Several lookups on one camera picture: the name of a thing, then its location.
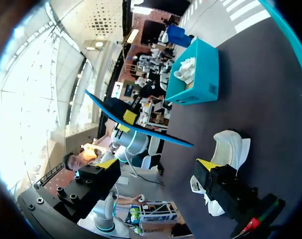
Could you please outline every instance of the blue bin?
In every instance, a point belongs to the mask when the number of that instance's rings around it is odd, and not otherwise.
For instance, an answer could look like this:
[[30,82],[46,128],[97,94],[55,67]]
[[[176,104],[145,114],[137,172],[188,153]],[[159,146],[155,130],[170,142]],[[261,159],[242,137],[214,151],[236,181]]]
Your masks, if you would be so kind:
[[192,38],[185,35],[185,30],[175,25],[170,25],[166,31],[169,37],[169,43],[188,47],[192,41]]
[[[186,84],[174,76],[181,62],[196,58],[193,87],[186,90]],[[202,40],[196,39],[172,66],[166,100],[180,105],[216,101],[219,87],[218,50]]]

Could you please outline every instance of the ceiling light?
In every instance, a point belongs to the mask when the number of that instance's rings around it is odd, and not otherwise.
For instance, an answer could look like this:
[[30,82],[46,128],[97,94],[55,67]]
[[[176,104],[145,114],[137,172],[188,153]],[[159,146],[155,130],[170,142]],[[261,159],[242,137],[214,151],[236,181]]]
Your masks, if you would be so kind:
[[129,38],[127,39],[127,43],[132,43],[137,35],[137,33],[139,32],[138,29],[133,29],[133,31],[131,32],[131,34],[129,35]]
[[139,13],[139,14],[144,14],[148,15],[153,11],[153,9],[148,8],[148,7],[142,7],[142,6],[135,6],[132,10],[133,13]]
[[98,41],[98,42],[96,43],[96,47],[103,47],[103,42]]

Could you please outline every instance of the black table surface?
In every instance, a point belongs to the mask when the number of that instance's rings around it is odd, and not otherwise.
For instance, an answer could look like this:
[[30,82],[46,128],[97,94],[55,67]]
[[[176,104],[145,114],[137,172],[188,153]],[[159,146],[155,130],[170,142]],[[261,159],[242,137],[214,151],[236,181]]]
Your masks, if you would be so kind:
[[295,54],[269,18],[218,47],[219,99],[173,105],[168,134],[194,148],[165,142],[161,163],[168,192],[196,238],[230,238],[236,221],[208,214],[202,195],[190,188],[195,161],[210,161],[213,135],[233,129],[248,135],[251,146],[238,176],[286,201],[275,220],[283,224],[302,199],[302,71]]

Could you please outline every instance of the ceiling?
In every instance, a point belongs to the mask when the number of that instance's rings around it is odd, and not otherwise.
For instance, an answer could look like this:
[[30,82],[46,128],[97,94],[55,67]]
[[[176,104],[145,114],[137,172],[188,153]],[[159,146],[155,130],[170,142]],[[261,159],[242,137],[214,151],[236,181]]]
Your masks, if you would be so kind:
[[83,54],[98,70],[102,51],[87,51],[86,40],[123,40],[122,0],[50,0],[51,7]]

